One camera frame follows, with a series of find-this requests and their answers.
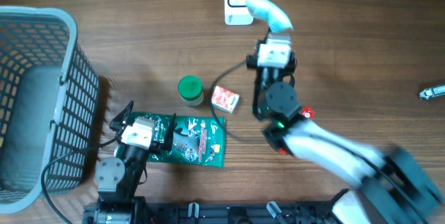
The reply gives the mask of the teal wet wipes pack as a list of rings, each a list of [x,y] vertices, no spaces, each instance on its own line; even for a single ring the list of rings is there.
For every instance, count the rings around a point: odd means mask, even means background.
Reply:
[[[289,16],[270,0],[245,0],[248,12],[255,19],[266,21],[273,33],[293,30]]]

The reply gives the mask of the orange tissue pack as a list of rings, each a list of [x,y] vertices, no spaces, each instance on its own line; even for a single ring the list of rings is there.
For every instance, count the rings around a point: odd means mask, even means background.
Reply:
[[[237,107],[239,99],[240,95],[238,93],[216,86],[212,92],[211,105],[222,111],[233,113]]]

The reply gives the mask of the green white small packet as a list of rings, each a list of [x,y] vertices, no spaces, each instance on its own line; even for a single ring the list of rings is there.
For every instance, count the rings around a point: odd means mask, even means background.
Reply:
[[[419,93],[419,98],[422,100],[429,100],[431,98],[441,97],[445,94],[445,85],[438,85],[425,88]]]

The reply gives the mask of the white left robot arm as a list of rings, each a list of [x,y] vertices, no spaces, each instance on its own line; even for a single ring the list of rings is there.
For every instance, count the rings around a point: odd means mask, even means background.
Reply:
[[[97,165],[95,179],[98,199],[94,205],[84,207],[83,223],[157,223],[159,220],[145,198],[135,193],[142,184],[141,176],[147,173],[149,156],[172,149],[176,116],[172,116],[164,141],[160,143],[153,139],[155,121],[137,117],[129,124],[133,105],[133,102],[129,102],[111,120],[109,127],[116,132],[122,152]]]

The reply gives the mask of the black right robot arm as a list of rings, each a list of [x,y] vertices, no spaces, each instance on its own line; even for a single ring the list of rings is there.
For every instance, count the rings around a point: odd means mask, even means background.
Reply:
[[[297,60],[289,33],[268,31],[246,57],[257,73],[252,113],[270,120],[264,130],[276,151],[305,159],[349,185],[330,203],[338,223],[426,223],[444,196],[414,157],[401,147],[384,153],[332,133],[305,116],[293,72]]]

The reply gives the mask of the green snack bag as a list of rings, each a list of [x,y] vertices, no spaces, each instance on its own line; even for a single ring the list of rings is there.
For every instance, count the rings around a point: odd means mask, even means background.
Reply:
[[[153,121],[152,140],[163,143],[165,133],[171,123],[171,115],[133,112],[128,118],[115,117],[110,128],[113,131],[132,126],[136,118]],[[175,117],[175,130],[171,151],[162,150],[160,154],[151,154],[150,162],[177,163],[185,165],[213,166],[222,168],[225,158],[225,133],[219,124],[225,124],[223,117],[218,120],[207,117]]]

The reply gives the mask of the green lid peanut butter jar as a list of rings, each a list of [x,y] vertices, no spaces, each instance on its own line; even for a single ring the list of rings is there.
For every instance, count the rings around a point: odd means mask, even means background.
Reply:
[[[186,106],[199,106],[204,100],[203,85],[196,76],[183,77],[178,83],[178,93]]]

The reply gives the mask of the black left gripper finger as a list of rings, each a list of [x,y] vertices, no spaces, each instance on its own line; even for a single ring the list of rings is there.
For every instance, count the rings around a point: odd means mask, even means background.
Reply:
[[[129,116],[131,115],[134,106],[134,101],[131,100],[127,106],[118,113],[110,122],[110,129],[124,129],[127,125]]]
[[[168,125],[168,128],[165,131],[165,135],[164,135],[162,149],[166,150],[168,152],[170,152],[172,150],[174,132],[175,132],[175,127],[176,127],[175,119],[176,119],[176,114],[174,113],[172,116],[172,119]]]

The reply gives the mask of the red candy bar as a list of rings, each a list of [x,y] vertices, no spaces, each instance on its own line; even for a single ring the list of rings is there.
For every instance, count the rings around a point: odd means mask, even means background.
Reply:
[[[304,107],[302,107],[301,114],[303,116],[305,116],[306,118],[312,119],[315,116],[316,112],[315,112],[315,110],[311,109],[310,107],[304,106]]]

